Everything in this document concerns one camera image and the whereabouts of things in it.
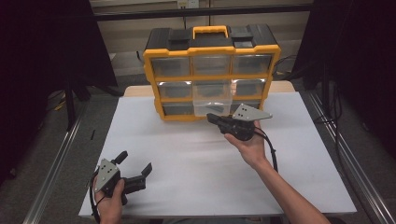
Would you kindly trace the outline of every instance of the organizer handle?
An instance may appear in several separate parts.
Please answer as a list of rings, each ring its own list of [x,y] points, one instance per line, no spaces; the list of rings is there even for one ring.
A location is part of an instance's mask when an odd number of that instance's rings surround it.
[[[195,39],[195,34],[207,34],[207,33],[224,33],[225,37],[228,38],[227,27],[222,26],[195,26],[192,28],[192,38]]]

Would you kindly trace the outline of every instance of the wall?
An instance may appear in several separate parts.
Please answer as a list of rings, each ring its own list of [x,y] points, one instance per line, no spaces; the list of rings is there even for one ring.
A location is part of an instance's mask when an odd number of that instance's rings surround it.
[[[177,8],[177,1],[159,0],[158,3],[124,5],[127,0],[111,1],[106,7],[99,7],[105,1],[92,1],[94,13],[146,11]],[[200,0],[200,7],[251,7],[283,4],[309,4],[313,0]],[[250,23],[267,23],[282,48],[282,57],[297,54],[304,35],[309,12],[262,13],[249,15],[191,17],[186,19],[187,27],[199,25],[245,26]],[[100,30],[109,53],[144,50],[149,32],[156,27],[183,29],[182,18],[151,19],[135,21],[99,21]]]

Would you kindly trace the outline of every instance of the wrist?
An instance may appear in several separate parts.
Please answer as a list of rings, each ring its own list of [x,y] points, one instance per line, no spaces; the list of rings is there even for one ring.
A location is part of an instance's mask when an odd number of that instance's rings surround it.
[[[256,171],[272,171],[274,170],[274,167],[271,165],[271,163],[267,159],[263,159],[260,161],[256,161],[253,165],[252,168]]]
[[[102,218],[100,220],[100,224],[121,224],[121,220],[114,218]]]

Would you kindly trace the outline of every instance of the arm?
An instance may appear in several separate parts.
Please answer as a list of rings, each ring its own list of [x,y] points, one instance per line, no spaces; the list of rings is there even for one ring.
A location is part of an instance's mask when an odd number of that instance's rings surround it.
[[[260,123],[257,120],[255,125],[260,128]],[[291,223],[330,223],[312,203],[273,169],[265,157],[264,142],[261,137],[254,135],[246,142],[240,141],[228,133],[224,137],[238,148],[244,161],[259,174],[262,182],[274,195]]]

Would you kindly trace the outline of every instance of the yellow storage organizer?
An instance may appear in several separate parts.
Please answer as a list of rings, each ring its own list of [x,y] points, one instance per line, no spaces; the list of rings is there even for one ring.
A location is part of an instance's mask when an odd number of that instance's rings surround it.
[[[232,114],[241,104],[263,108],[280,55],[269,27],[157,28],[143,54],[163,120]]]

